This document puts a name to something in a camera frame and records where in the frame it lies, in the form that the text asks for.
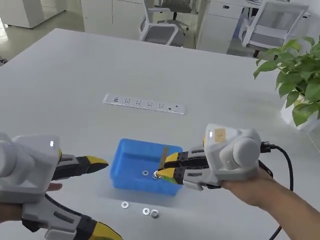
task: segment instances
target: white chair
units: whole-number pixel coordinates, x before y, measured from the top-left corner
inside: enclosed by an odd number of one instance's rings
[[[144,17],[139,27],[140,41],[154,44],[171,45],[182,47],[185,43],[184,33],[174,23],[168,23],[169,8],[148,8],[146,0],[143,1]],[[151,13],[166,13],[163,23],[150,22]]]
[[[265,0],[256,16],[244,19],[239,38],[243,47],[259,51],[284,45],[290,38],[309,6],[278,0]]]

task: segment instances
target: blue plastic basket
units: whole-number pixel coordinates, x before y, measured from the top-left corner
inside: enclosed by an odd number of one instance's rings
[[[182,185],[152,177],[158,170],[165,146],[168,147],[168,155],[182,152],[179,146],[121,139],[110,172],[113,186],[117,189],[176,195]],[[148,171],[148,175],[143,175],[143,171]]]

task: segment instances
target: electrical outlet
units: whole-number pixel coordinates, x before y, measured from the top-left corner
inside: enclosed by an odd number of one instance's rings
[[[157,112],[171,113],[171,114],[186,114],[186,107],[182,104],[173,104],[167,102],[158,102],[150,99],[142,99],[139,97],[128,97],[108,93],[103,102],[109,105],[116,105],[122,107],[152,110]]]

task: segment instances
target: white table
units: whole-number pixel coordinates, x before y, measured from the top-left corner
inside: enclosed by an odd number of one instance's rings
[[[320,209],[319,191],[311,187],[319,181],[319,152],[304,132],[282,121],[276,73],[254,80],[255,69],[254,59],[55,29],[0,68],[0,123],[12,137],[56,134],[64,153],[110,161],[121,138],[187,150],[202,142],[207,123],[255,128],[289,153],[296,192]],[[184,104],[187,114],[106,105],[106,93]],[[288,183],[280,153],[261,160]],[[277,227],[226,190],[183,188],[175,197],[118,190],[109,170],[65,180],[51,195],[125,240],[268,239]],[[122,201],[130,207],[122,209]],[[145,207],[158,209],[160,217],[144,216]],[[0,225],[0,234],[11,240],[44,236],[11,222]],[[288,238],[282,232],[279,239]]]

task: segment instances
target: hand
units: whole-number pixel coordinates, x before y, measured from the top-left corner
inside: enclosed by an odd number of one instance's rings
[[[50,183],[48,191],[58,191],[61,183]],[[22,218],[22,204],[0,203],[0,223],[6,221],[20,221]]]
[[[262,209],[268,204],[273,192],[282,187],[262,168],[254,178],[247,181],[224,181],[221,186],[246,204]]]

